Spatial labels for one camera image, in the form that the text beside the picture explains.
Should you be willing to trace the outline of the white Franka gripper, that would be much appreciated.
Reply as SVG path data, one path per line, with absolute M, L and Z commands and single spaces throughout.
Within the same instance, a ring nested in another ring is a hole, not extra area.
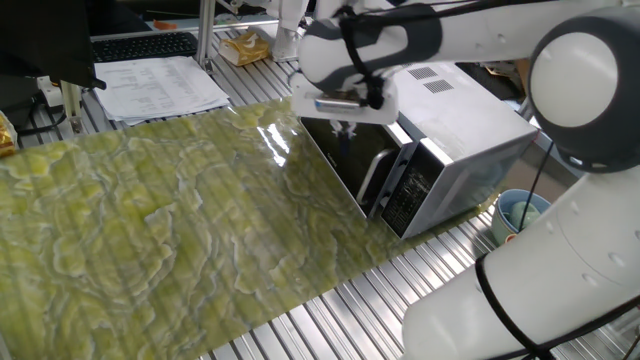
M 388 79 L 382 90 L 382 105 L 374 109 L 366 99 L 366 86 L 354 85 L 349 90 L 323 92 L 301 73 L 290 76 L 293 91 L 291 107 L 296 115 L 304 118 L 331 120 L 332 133 L 337 139 L 340 154 L 348 155 L 351 140 L 356 136 L 356 123 L 392 124 L 399 113 L 398 91 Z M 347 122 L 344 127 L 340 121 Z

